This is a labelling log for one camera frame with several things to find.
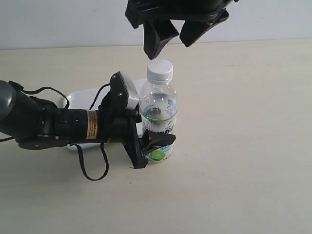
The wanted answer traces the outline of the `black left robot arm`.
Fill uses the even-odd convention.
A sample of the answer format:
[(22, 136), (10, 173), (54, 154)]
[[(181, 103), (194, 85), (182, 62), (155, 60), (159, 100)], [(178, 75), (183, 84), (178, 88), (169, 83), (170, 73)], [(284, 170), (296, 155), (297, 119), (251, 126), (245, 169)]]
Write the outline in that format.
[(145, 131), (138, 136), (141, 117), (136, 104), (130, 104), (129, 86), (112, 78), (109, 92), (96, 110), (58, 108), (36, 97), (15, 82), (0, 83), (0, 131), (27, 150), (43, 150), (82, 144), (120, 142), (133, 167), (146, 167), (147, 155), (173, 144), (175, 135)]

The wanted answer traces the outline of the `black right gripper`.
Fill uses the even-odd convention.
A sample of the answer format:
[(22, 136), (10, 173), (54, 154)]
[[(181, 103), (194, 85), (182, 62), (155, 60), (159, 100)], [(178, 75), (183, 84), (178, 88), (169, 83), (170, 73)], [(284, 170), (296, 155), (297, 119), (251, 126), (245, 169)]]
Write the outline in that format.
[(125, 16), (133, 28), (143, 24), (143, 49), (155, 59), (179, 32), (170, 20), (185, 20), (179, 38), (185, 47), (193, 45), (213, 27), (218, 15), (226, 11), (230, 0), (129, 0)]

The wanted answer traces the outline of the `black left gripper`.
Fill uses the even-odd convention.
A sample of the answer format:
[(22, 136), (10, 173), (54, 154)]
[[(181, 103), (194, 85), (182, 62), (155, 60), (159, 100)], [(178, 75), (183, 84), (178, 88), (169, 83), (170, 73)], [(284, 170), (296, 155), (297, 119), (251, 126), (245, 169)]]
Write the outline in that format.
[(137, 133), (141, 117), (137, 109), (121, 113), (98, 111), (100, 114), (97, 139), (105, 143), (121, 143), (134, 169), (143, 169), (148, 164), (146, 156), (154, 150), (174, 143), (173, 134), (156, 133), (146, 130), (142, 137)]

